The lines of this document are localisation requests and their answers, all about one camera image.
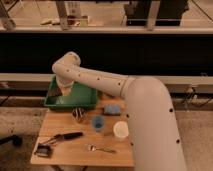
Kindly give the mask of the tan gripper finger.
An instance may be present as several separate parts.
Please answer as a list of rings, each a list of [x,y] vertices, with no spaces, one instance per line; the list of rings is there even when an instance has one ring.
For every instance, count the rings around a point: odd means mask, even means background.
[[[72,91],[72,87],[71,86],[67,86],[67,87],[63,87],[61,89],[62,95],[63,96],[68,96]]]

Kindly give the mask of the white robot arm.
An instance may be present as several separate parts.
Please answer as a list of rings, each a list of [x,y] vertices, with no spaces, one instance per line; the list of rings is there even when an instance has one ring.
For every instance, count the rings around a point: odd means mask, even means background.
[[[135,171],[187,171],[173,103],[167,87],[152,76],[86,69],[68,52],[52,65],[59,87],[74,81],[125,101]]]

